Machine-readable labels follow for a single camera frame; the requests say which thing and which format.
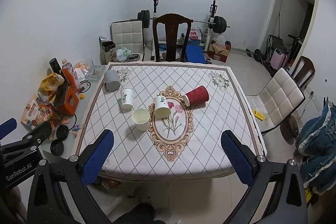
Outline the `white cup with calligraphy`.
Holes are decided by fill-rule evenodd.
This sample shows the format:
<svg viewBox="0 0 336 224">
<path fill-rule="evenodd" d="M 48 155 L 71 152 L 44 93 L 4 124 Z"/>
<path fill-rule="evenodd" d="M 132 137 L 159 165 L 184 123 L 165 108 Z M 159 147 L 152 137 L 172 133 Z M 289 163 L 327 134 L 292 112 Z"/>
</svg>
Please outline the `white cup with calligraphy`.
<svg viewBox="0 0 336 224">
<path fill-rule="evenodd" d="M 147 131 L 150 114 L 146 109 L 137 109 L 131 115 L 132 121 L 139 131 Z"/>
</svg>

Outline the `white paper cup left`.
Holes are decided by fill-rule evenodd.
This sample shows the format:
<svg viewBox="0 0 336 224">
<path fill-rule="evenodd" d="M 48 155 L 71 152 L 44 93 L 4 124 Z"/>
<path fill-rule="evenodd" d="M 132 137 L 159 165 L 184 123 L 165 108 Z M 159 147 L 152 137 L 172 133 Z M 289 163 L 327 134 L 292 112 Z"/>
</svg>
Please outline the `white paper cup left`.
<svg viewBox="0 0 336 224">
<path fill-rule="evenodd" d="M 134 91 L 130 88 L 121 90 L 121 109 L 131 110 L 133 108 Z"/>
</svg>

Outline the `red corrugated paper cup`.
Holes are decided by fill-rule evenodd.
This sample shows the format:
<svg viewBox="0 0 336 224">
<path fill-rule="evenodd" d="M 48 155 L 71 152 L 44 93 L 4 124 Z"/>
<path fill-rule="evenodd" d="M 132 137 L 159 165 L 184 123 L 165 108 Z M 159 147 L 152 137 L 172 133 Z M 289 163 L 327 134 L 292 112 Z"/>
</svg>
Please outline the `red corrugated paper cup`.
<svg viewBox="0 0 336 224">
<path fill-rule="evenodd" d="M 183 101 L 185 105 L 188 107 L 203 104 L 208 100 L 209 100 L 209 93 L 204 86 L 199 86 L 183 96 Z"/>
</svg>

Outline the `white paper cup on medallion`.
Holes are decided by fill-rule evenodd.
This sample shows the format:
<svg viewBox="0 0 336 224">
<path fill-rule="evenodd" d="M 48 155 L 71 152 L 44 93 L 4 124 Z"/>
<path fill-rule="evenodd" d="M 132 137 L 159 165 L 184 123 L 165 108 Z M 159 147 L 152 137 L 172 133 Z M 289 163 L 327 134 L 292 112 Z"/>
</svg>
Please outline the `white paper cup on medallion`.
<svg viewBox="0 0 336 224">
<path fill-rule="evenodd" d="M 154 99 L 154 115 L 156 118 L 167 118 L 171 113 L 165 96 L 159 95 Z"/>
</svg>

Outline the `black round lid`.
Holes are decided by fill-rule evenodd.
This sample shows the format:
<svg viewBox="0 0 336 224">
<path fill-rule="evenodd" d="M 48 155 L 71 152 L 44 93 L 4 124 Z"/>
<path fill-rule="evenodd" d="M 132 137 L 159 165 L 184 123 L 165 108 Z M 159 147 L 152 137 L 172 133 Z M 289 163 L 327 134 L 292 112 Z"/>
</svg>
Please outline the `black round lid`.
<svg viewBox="0 0 336 224">
<path fill-rule="evenodd" d="M 64 152 L 64 144 L 59 139 L 54 139 L 50 144 L 51 154 L 54 156 L 61 156 Z"/>
<path fill-rule="evenodd" d="M 64 141 L 68 138 L 69 128 L 67 125 L 61 124 L 56 130 L 56 137 L 60 141 Z"/>
</svg>

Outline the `yellow tool on floor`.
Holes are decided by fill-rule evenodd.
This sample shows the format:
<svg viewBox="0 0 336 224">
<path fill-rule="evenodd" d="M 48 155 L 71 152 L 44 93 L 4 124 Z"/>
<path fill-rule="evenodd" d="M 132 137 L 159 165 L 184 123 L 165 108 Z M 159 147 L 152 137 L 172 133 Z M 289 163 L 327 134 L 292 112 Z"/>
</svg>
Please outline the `yellow tool on floor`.
<svg viewBox="0 0 336 224">
<path fill-rule="evenodd" d="M 255 116 L 255 118 L 257 118 L 258 120 L 260 120 L 260 121 L 265 121 L 266 120 L 266 117 L 262 113 L 257 111 L 256 109 L 253 109 L 252 112 L 253 112 L 253 115 Z"/>
</svg>

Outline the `colourful snack bag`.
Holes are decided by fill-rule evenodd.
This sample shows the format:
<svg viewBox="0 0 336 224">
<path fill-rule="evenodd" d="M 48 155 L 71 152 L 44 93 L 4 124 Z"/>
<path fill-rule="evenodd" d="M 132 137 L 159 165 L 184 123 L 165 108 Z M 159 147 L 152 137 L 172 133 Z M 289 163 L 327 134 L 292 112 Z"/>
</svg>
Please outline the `colourful snack bag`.
<svg viewBox="0 0 336 224">
<path fill-rule="evenodd" d="M 55 116 L 51 105 L 45 104 L 37 95 L 33 95 L 23 111 L 21 123 L 30 129 Z"/>
</svg>

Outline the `orange gift box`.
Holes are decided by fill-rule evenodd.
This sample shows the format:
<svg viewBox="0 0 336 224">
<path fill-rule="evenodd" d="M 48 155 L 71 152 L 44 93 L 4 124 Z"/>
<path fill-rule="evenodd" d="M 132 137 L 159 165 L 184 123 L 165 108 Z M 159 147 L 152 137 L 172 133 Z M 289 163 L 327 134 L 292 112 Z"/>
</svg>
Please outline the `orange gift box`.
<svg viewBox="0 0 336 224">
<path fill-rule="evenodd" d="M 68 85 L 60 85 L 56 91 L 54 108 L 64 116 L 73 116 L 79 104 L 74 90 Z"/>
</svg>

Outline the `teal ruffled blanket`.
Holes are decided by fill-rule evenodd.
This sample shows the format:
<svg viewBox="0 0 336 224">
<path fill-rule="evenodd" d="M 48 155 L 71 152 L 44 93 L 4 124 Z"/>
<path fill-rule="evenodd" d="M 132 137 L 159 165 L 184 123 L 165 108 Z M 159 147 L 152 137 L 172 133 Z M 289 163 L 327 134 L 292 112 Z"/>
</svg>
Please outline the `teal ruffled blanket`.
<svg viewBox="0 0 336 224">
<path fill-rule="evenodd" d="M 305 188 L 322 195 L 335 186 L 335 104 L 325 101 L 322 114 L 299 130 L 295 147 L 302 156 Z"/>
</svg>

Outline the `yellow plastic bag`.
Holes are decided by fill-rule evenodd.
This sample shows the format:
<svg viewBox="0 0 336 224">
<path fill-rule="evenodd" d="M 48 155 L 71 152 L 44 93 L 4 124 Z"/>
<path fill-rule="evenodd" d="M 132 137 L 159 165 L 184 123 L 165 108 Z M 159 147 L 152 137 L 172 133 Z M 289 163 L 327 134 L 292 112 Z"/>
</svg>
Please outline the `yellow plastic bag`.
<svg viewBox="0 0 336 224">
<path fill-rule="evenodd" d="M 38 88 L 38 97 L 44 102 L 54 104 L 56 91 L 64 83 L 64 78 L 57 74 L 51 73 L 44 78 Z"/>
</svg>

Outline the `white quilted chair right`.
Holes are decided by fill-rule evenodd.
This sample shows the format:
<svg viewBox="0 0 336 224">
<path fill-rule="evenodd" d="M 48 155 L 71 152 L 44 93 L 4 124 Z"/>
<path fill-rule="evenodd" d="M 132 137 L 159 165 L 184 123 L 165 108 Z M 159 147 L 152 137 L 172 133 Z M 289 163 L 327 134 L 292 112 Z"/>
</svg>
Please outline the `white quilted chair right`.
<svg viewBox="0 0 336 224">
<path fill-rule="evenodd" d="M 280 68 L 263 90 L 247 96 L 251 109 L 261 113 L 265 120 L 257 120 L 264 135 L 278 127 L 305 100 L 305 96 L 289 73 Z"/>
</svg>

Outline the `grey mug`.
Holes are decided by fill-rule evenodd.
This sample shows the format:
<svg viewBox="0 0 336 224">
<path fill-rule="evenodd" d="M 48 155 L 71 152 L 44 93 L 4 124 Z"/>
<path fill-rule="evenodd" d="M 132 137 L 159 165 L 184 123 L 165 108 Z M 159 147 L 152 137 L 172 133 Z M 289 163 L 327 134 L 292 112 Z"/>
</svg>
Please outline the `grey mug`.
<svg viewBox="0 0 336 224">
<path fill-rule="evenodd" d="M 113 69 L 107 70 L 105 72 L 104 80 L 105 80 L 105 87 L 110 92 L 117 91 L 121 86 L 120 77 L 118 73 Z"/>
</svg>

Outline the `floral diamond pattern tablecloth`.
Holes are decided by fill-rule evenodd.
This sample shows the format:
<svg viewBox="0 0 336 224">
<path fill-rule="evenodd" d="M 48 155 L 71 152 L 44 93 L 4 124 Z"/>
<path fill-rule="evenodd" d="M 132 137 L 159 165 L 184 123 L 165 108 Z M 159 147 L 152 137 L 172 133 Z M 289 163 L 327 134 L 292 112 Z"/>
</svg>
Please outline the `floral diamond pattern tablecloth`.
<svg viewBox="0 0 336 224">
<path fill-rule="evenodd" d="M 72 152 L 81 153 L 104 129 L 113 132 L 114 146 L 102 175 L 124 181 L 193 180 L 231 174 L 221 134 L 231 130 L 255 155 L 265 144 L 238 79 L 229 67 L 180 62 L 110 63 L 121 86 L 134 91 L 133 108 L 150 114 L 147 131 L 139 131 L 131 110 L 121 109 L 120 91 L 109 92 L 105 81 L 90 87 Z M 209 100 L 186 106 L 183 96 L 204 86 Z M 165 96 L 171 110 L 156 118 L 154 99 Z"/>
</svg>

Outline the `glass ashtray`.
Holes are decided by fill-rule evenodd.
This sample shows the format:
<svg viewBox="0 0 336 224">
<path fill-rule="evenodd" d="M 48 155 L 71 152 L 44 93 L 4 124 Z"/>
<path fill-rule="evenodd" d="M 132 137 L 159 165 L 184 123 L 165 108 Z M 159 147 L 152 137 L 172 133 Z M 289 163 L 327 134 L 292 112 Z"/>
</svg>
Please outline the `glass ashtray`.
<svg viewBox="0 0 336 224">
<path fill-rule="evenodd" d="M 105 71 L 105 65 L 93 65 L 89 68 L 86 79 L 88 81 L 99 81 L 104 76 Z"/>
</svg>

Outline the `black thermos bottle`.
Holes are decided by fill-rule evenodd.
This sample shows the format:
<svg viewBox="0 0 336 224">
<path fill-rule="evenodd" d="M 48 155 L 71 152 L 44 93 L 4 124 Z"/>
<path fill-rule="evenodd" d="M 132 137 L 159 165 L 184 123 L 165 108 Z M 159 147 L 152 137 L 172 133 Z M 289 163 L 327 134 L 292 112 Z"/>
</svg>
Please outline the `black thermos bottle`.
<svg viewBox="0 0 336 224">
<path fill-rule="evenodd" d="M 63 75 L 63 71 L 62 71 L 62 69 L 61 69 L 61 67 L 60 67 L 60 65 L 59 65 L 59 63 L 58 63 L 58 61 L 55 57 L 49 61 L 49 64 L 50 64 L 50 67 L 51 67 L 53 73 L 56 73 L 56 74 L 61 75 L 61 76 Z"/>
</svg>

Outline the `brown white paper bag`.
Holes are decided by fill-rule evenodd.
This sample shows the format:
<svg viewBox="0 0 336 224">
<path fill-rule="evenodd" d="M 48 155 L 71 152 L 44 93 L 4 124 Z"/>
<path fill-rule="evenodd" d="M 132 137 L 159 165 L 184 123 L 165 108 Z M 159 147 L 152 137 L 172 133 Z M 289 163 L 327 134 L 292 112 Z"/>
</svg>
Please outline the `brown white paper bag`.
<svg viewBox="0 0 336 224">
<path fill-rule="evenodd" d="M 117 62 L 116 44 L 111 39 L 107 39 L 104 36 L 98 37 L 100 44 L 100 61 L 102 65 L 106 65 L 109 62 Z"/>
</svg>

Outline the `pink suitcase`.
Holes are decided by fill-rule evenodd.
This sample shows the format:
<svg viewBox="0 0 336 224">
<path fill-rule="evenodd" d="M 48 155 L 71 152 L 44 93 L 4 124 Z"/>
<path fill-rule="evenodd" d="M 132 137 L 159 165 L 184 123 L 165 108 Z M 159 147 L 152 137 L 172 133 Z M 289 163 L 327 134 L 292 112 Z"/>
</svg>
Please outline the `pink suitcase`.
<svg viewBox="0 0 336 224">
<path fill-rule="evenodd" d="M 286 60 L 287 54 L 280 50 L 280 49 L 275 49 L 272 55 L 272 58 L 270 60 L 270 65 L 274 70 L 279 70 L 283 65 Z"/>
</svg>

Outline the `dark wooden chair right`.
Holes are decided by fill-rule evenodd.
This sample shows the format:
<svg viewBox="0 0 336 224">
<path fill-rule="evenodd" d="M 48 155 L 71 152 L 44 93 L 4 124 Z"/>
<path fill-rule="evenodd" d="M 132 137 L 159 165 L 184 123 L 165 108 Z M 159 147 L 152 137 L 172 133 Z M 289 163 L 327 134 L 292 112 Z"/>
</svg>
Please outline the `dark wooden chair right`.
<svg viewBox="0 0 336 224">
<path fill-rule="evenodd" d="M 297 83 L 301 91 L 304 91 L 309 81 L 315 74 L 315 67 L 311 59 L 301 56 L 291 73 L 291 77 Z"/>
</svg>

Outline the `dark wooden chair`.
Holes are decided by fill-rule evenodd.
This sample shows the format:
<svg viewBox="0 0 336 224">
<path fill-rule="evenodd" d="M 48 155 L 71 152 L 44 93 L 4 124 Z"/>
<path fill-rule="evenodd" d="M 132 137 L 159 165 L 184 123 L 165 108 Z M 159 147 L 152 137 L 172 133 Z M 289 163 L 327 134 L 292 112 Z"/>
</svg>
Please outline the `dark wooden chair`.
<svg viewBox="0 0 336 224">
<path fill-rule="evenodd" d="M 159 23 L 153 22 L 153 41 L 154 41 L 154 49 L 155 49 L 155 61 L 159 61 L 159 39 L 157 33 L 157 25 Z M 165 35 L 166 35 L 166 47 L 167 47 L 167 55 L 168 58 L 175 58 L 175 47 L 177 46 L 177 37 L 178 37 L 178 29 L 180 24 L 163 24 L 165 26 Z M 183 50 L 181 54 L 181 58 L 184 58 L 186 53 L 186 47 L 190 36 L 191 26 L 187 24 L 187 31 L 185 34 L 185 39 L 183 42 Z"/>
<path fill-rule="evenodd" d="M 304 91 L 309 81 L 315 74 L 315 67 L 311 59 L 301 56 L 291 73 L 291 77 L 297 83 L 301 91 Z"/>
</svg>

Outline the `red cardboard box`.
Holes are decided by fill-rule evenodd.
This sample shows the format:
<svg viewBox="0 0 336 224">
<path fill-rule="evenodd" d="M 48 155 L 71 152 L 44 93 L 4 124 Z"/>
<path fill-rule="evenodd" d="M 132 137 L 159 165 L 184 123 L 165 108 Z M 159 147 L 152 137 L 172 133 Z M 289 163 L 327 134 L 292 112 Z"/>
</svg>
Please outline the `red cardboard box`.
<svg viewBox="0 0 336 224">
<path fill-rule="evenodd" d="M 209 58 L 225 63 L 230 54 L 231 46 L 229 44 L 218 45 L 211 44 L 208 51 Z"/>
</svg>

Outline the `blue weight bench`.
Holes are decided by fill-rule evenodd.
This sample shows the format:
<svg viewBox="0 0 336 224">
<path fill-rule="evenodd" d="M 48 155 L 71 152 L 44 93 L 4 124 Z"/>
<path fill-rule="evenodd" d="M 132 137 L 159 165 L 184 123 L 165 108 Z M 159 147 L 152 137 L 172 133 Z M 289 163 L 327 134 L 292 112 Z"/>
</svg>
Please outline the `blue weight bench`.
<svg viewBox="0 0 336 224">
<path fill-rule="evenodd" d="M 199 45 L 187 44 L 186 53 L 184 58 L 181 58 L 183 45 L 177 45 L 175 47 L 175 58 L 168 58 L 166 44 L 159 44 L 159 61 L 177 61 L 177 62 L 189 62 L 198 64 L 210 64 L 211 61 L 207 60 L 202 47 Z"/>
</svg>

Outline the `barbell with black plates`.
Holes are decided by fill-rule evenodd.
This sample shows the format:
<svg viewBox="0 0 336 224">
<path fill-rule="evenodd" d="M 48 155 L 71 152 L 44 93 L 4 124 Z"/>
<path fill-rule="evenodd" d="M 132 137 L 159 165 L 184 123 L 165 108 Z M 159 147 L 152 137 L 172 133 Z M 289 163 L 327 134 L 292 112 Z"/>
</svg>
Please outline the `barbell with black plates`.
<svg viewBox="0 0 336 224">
<path fill-rule="evenodd" d="M 192 23 L 203 23 L 208 26 L 211 30 L 213 30 L 214 33 L 216 34 L 222 34 L 226 32 L 227 28 L 230 28 L 230 26 L 227 24 L 227 21 L 221 17 L 221 16 L 214 16 L 212 22 L 205 22 L 205 21 L 200 21 L 200 20 L 193 20 L 186 18 L 184 16 L 181 16 L 179 14 L 165 14 L 163 16 L 160 16 L 159 18 L 151 18 L 150 17 L 150 11 L 149 10 L 141 10 L 138 12 L 137 20 L 140 20 L 143 22 L 143 27 L 144 28 L 149 28 L 150 26 L 150 21 L 157 22 L 157 23 L 162 23 L 162 24 L 188 24 L 189 26 L 192 25 Z"/>
</svg>

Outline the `white quilted chair by wall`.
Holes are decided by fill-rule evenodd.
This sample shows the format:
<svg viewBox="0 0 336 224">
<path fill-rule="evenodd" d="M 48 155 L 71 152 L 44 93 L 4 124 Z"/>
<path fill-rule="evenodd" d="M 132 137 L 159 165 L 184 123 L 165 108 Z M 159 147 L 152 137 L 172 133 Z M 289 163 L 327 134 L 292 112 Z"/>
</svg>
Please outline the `white quilted chair by wall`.
<svg viewBox="0 0 336 224">
<path fill-rule="evenodd" d="M 143 60 L 145 42 L 143 34 L 143 21 L 132 19 L 112 22 L 110 35 L 116 49 L 126 48 L 133 54 L 138 54 Z"/>
</svg>

